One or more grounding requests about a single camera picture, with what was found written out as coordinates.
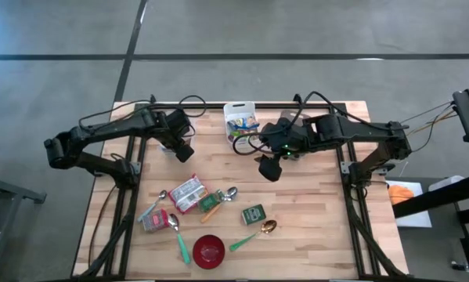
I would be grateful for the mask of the clear plastic container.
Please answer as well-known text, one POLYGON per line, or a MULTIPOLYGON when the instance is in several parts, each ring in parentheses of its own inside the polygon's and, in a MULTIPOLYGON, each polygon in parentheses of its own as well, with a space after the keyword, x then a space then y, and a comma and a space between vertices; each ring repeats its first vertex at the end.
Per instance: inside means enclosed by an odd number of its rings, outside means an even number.
POLYGON ((190 145, 191 147, 194 146, 194 143, 195 143, 195 138, 196 138, 196 134, 197 134, 197 131, 196 131, 196 123, 197 123, 197 120, 196 118, 194 117, 190 117, 189 118, 189 121, 190 121, 190 127, 193 127, 193 141, 192 141, 192 144, 190 145))

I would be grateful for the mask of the steel spoon light blue handle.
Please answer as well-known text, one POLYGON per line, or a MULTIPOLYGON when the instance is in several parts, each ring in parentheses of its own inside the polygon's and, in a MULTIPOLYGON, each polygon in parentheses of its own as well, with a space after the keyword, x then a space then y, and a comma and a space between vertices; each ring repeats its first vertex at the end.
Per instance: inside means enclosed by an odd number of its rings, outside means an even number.
POLYGON ((143 219, 149 214, 152 212, 152 210, 155 209, 155 207, 159 204, 160 201, 162 201, 163 199, 166 198, 166 196, 168 195, 168 192, 166 190, 162 190, 159 195, 158 195, 158 198, 137 218, 137 222, 141 222, 143 221, 143 219))

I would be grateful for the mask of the white plastic tub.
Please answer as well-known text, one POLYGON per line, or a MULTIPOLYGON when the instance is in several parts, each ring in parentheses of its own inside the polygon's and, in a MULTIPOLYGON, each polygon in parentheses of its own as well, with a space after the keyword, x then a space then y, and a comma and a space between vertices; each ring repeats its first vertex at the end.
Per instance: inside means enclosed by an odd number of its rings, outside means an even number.
POLYGON ((450 176, 450 177, 444 178, 443 180, 440 180, 436 183, 431 184, 428 187, 428 190, 429 191, 438 190, 438 189, 441 189, 445 186, 449 186, 451 184, 458 183, 459 181, 461 181, 463 179, 464 179, 464 177, 460 176, 460 175, 450 176))

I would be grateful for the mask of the orange object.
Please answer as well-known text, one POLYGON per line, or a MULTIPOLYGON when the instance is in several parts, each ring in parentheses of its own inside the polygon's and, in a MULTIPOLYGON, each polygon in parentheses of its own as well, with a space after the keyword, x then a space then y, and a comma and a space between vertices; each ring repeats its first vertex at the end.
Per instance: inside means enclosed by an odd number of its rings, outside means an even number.
POLYGON ((392 205, 399 204, 414 197, 413 191, 400 185, 390 185, 388 187, 388 195, 392 205))

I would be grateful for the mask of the red bowl black outside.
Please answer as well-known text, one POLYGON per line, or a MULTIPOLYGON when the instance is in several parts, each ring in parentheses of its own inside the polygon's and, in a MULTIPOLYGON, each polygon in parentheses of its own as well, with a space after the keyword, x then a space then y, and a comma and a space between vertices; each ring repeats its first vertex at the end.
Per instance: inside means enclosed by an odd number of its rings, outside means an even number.
POLYGON ((202 269, 214 269, 224 258, 225 245, 215 235, 204 235, 193 246, 193 260, 202 269))

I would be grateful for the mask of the steel spoon wooden handle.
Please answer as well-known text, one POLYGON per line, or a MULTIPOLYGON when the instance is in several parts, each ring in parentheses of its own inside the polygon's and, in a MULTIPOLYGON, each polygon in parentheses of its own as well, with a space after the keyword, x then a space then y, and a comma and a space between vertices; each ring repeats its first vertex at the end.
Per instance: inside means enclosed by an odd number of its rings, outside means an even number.
POLYGON ((213 214, 219 210, 221 204, 226 201, 232 201, 236 197, 237 192, 238 189, 235 186, 228 188, 228 190, 225 193, 222 193, 222 195, 219 197, 219 203, 216 204, 206 215, 204 215, 200 222, 206 223, 213 216, 213 214))

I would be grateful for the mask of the red white snack packet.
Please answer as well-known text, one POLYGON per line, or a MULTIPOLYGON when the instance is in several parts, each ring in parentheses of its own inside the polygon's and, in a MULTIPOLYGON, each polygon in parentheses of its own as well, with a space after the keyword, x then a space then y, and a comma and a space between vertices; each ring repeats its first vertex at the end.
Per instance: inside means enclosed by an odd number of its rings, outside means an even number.
POLYGON ((190 209, 195 208, 199 201, 209 194, 206 186, 200 181, 196 174, 183 184, 168 192, 175 208, 186 214, 190 209))

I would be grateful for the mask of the grey translucent plastic bin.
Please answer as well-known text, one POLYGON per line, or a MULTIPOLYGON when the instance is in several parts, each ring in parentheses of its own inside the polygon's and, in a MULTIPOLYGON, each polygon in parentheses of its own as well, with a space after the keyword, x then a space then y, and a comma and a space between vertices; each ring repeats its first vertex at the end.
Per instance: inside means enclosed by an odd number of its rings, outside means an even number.
POLYGON ((307 115, 307 114, 300 113, 298 115, 298 112, 296 110, 288 110, 288 109, 283 110, 280 113, 280 117, 281 118, 286 118, 289 121, 293 121, 295 119, 295 124, 297 126, 302 126, 303 125, 303 120, 307 119, 307 118, 310 118, 310 116, 307 115))

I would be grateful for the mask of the dark green tea tin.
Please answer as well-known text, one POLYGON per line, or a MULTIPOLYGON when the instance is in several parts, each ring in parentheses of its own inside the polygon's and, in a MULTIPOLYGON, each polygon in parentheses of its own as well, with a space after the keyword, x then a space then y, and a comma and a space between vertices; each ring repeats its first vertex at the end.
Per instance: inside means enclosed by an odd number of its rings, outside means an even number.
POLYGON ((262 204, 244 209, 241 212, 241 217, 245 225, 250 225, 266 219, 266 213, 262 204))

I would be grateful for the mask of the green label spice jar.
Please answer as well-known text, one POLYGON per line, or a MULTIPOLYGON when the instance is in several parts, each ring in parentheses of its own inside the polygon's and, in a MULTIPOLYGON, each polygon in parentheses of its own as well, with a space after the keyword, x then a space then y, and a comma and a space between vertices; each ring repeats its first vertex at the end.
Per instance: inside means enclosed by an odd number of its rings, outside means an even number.
POLYGON ((220 204, 224 198, 224 193, 221 190, 217 190, 214 193, 209 193, 198 202, 198 208, 201 212, 207 213, 213 207, 220 204))

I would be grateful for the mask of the grey side table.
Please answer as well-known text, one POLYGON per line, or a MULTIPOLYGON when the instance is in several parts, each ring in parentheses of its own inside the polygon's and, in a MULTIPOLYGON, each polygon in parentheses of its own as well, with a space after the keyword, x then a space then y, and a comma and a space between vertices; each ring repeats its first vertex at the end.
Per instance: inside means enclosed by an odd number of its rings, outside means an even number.
POLYGON ((11 204, 9 210, 4 215, 4 219, 0 222, 0 260, 4 253, 6 241, 13 227, 13 222, 18 212, 18 207, 24 199, 32 200, 35 204, 43 204, 47 193, 37 193, 33 190, 6 183, 0 180, 0 195, 9 198, 11 204))

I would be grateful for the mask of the blue white snack packet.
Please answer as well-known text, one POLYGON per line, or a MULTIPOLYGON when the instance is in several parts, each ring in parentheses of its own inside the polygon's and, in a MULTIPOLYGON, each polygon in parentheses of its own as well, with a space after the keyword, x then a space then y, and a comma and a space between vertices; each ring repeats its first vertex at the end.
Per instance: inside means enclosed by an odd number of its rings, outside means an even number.
POLYGON ((253 128, 257 128, 259 126, 259 123, 253 116, 249 116, 232 119, 227 122, 227 125, 232 130, 250 130, 253 128))

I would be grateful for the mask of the black table frame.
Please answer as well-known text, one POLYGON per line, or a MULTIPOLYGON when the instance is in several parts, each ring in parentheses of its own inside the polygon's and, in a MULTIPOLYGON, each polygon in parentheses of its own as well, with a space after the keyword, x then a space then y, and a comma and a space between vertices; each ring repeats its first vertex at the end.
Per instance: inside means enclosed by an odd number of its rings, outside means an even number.
POLYGON ((375 143, 349 143, 338 150, 310 154, 300 161, 281 161, 276 182, 258 172, 254 156, 232 151, 225 137, 222 103, 207 106, 190 102, 187 110, 196 120, 194 154, 185 163, 158 149, 150 140, 145 149, 138 139, 115 139, 103 146, 103 155, 129 153, 143 165, 135 210, 143 212, 162 190, 170 190, 196 174, 210 191, 235 186, 235 201, 221 206, 206 223, 193 209, 179 216, 179 232, 187 246, 185 264, 174 230, 147 233, 138 223, 117 243, 111 270, 101 270, 94 282, 120 280, 355 280, 361 274, 384 274, 379 258, 348 221, 347 205, 389 259, 407 270, 394 214, 383 179, 376 176, 370 188, 356 193, 341 172, 342 161, 361 160, 375 143), (245 225, 241 212, 262 204, 266 219, 245 225), (261 233, 236 251, 229 246, 276 220, 269 234, 261 233), (225 245, 225 258, 214 269, 202 269, 193 260, 193 246, 204 235, 215 235, 225 245))

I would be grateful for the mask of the red grey small box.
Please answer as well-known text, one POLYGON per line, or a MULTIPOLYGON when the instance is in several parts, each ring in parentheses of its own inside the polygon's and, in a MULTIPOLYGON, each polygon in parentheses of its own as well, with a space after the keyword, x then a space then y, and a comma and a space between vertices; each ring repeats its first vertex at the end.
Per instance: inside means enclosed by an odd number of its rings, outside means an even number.
POLYGON ((164 209, 152 211, 142 219, 143 229, 148 233, 169 227, 168 213, 164 209))

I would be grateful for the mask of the white sheet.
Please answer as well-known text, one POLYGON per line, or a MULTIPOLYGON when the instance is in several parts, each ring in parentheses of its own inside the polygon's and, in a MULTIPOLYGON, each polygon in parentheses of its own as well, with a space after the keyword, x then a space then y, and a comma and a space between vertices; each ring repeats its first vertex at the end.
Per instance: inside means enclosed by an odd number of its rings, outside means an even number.
MULTIPOLYGON (((403 186, 410 190, 414 196, 420 196, 423 193, 420 183, 403 182, 387 180, 389 186, 403 186)), ((421 211, 416 214, 397 218, 397 227, 415 227, 415 228, 431 228, 431 219, 427 211, 421 211)))

